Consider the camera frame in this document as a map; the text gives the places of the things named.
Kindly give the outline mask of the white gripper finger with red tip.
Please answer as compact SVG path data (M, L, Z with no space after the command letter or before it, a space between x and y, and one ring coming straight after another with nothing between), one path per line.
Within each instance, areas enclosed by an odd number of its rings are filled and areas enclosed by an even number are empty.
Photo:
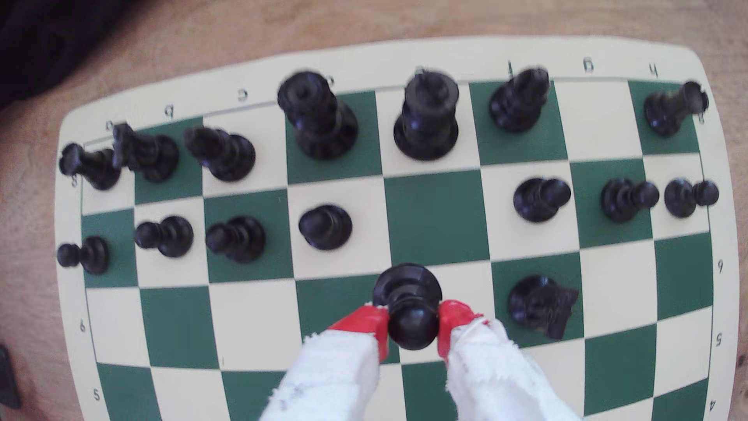
M457 300L438 307L438 354L458 420L581 420L501 321Z
M363 420L388 356L389 314L364 304L304 340L260 420Z

